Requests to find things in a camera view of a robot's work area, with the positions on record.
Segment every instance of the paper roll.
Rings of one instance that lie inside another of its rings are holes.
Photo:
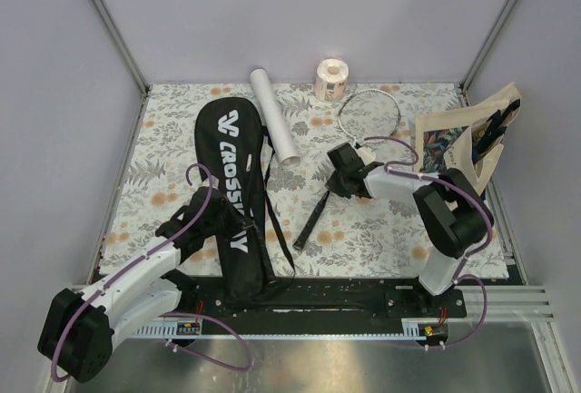
[[[315,96],[321,101],[341,101],[345,96],[349,67],[340,59],[325,59],[317,68]]]
[[[251,84],[252,90],[256,93],[279,163],[284,169],[294,168],[300,163],[299,152],[292,141],[291,130],[282,116],[281,108],[277,103],[266,71],[263,69],[252,71]]]

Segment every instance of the white wall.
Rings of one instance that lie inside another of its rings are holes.
[[[581,0],[521,0],[484,69],[472,103],[510,81],[523,110],[497,168],[519,251],[547,286],[581,379]]]
[[[33,392],[54,294],[83,282],[139,105],[88,0],[0,0],[0,391]]]
[[[359,82],[459,82],[505,0],[105,0],[152,83],[311,81],[324,55]]]

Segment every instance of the racket handle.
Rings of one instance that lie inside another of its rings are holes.
[[[299,238],[292,244],[295,250],[302,251],[305,247],[305,243],[309,239],[310,234],[312,233],[315,225],[317,225],[317,221],[319,220],[323,210],[325,209],[325,205],[327,204],[327,199],[329,198],[330,191],[326,191],[323,197],[317,202],[314,210],[309,216],[307,223],[305,224],[304,228],[299,234]]]

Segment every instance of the floral tablecloth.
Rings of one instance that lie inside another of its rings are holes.
[[[398,99],[402,118],[397,136],[410,143],[414,143],[417,114],[459,106],[453,84],[350,84],[348,93],[370,87],[387,90]],[[348,138],[337,125],[339,106],[317,100],[312,84],[275,84],[274,89],[302,157],[300,165],[292,170],[282,170],[274,159],[268,185],[284,236],[291,245],[325,192],[324,182],[331,172],[327,151]],[[102,274],[142,248],[155,229],[189,201],[194,190],[185,182],[184,172],[196,161],[195,119],[202,106],[223,96],[241,96],[256,103],[249,84],[158,84],[152,88],[123,193],[103,246]],[[371,147],[380,161],[408,157],[396,143],[381,142]],[[269,221],[265,236],[275,271],[290,275]],[[417,276],[430,249],[414,207],[331,195],[304,251],[291,251],[297,276],[389,278]],[[208,239],[182,270],[191,275],[220,275],[215,239]],[[470,259],[465,271],[485,278],[507,276],[496,234],[486,250]]]

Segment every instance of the shiny floor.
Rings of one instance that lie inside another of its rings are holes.
[[[453,335],[468,326],[454,325]],[[526,324],[487,324],[466,344],[428,353],[360,340],[254,340],[250,372],[230,372],[155,341],[127,340],[77,393],[484,393],[550,392]],[[234,340],[201,340],[194,349],[243,364]]]

